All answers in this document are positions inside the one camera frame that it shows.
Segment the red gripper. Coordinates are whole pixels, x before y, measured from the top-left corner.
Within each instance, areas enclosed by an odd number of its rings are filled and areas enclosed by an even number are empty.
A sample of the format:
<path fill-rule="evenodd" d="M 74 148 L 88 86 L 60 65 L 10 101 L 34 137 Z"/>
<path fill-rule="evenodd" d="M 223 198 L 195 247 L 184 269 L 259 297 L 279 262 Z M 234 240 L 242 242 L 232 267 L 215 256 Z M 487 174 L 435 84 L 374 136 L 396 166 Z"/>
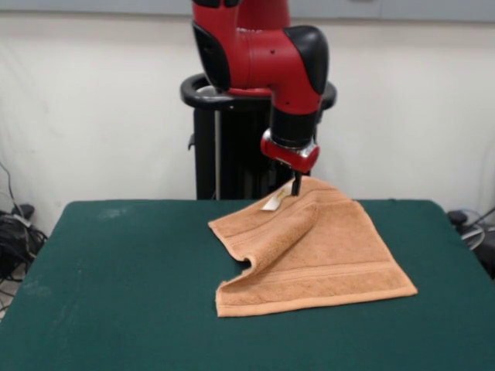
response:
<path fill-rule="evenodd" d="M 270 161 L 270 184 L 278 184 L 278 162 L 286 164 L 294 171 L 292 196 L 298 196 L 301 190 L 302 173 L 309 173 L 316 164 L 320 147 L 312 139 L 304 148 L 286 148 L 274 142 L 271 130 L 267 129 L 261 137 L 261 152 Z"/>

